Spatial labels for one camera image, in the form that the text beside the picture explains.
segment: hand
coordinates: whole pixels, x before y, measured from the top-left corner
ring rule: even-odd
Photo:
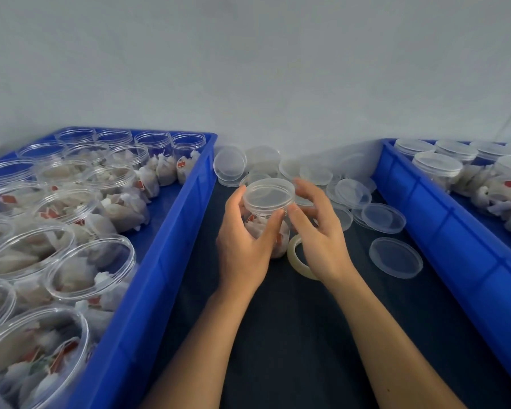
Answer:
[[[352,270],[357,273],[350,261],[341,221],[326,194],[308,181],[295,179],[294,182],[295,193],[314,204],[303,208],[297,204],[288,206],[288,216],[301,235],[311,271],[326,286],[352,274]],[[318,220],[318,228],[312,225],[307,216]]]
[[[275,211],[263,234],[254,239],[242,221],[241,210],[245,210],[242,201],[244,192],[246,187],[242,185],[225,204],[225,214],[216,240],[219,254],[218,290],[246,294],[251,298],[267,274],[284,210]]]

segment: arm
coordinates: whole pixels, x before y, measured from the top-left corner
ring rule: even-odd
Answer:
[[[236,332],[252,296],[262,283],[284,212],[275,212],[255,240],[241,218],[238,188],[225,205],[216,240],[219,285],[193,329],[151,388],[141,409],[218,408]]]
[[[315,207],[293,204],[288,215],[301,235],[309,267],[347,319],[381,408],[464,408],[363,281],[350,261],[339,219],[326,195],[297,180],[297,193]],[[318,219],[315,228],[308,216]]]

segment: forearm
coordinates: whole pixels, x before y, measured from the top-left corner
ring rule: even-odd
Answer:
[[[233,342],[250,299],[239,293],[214,293],[141,408],[217,409]]]
[[[381,408],[463,408],[355,270],[330,284]]]

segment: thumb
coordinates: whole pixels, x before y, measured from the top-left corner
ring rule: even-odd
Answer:
[[[273,212],[271,218],[267,221],[267,225],[259,237],[261,243],[269,249],[269,252],[273,249],[273,245],[276,241],[276,235],[280,233],[280,226],[284,219],[284,210],[279,209]]]
[[[302,239],[316,231],[316,228],[314,228],[311,221],[296,203],[288,206],[288,217]]]

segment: tea bag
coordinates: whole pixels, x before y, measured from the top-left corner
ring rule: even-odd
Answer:
[[[265,226],[267,224],[268,219],[260,218],[255,215],[250,215],[248,220],[245,223],[245,227],[248,232],[255,239],[259,238],[263,231],[265,230]],[[288,250],[289,243],[289,232],[290,228],[286,221],[282,221],[280,225],[280,231],[276,235],[276,241],[273,245],[273,252],[271,253],[271,258],[280,258],[282,257]]]

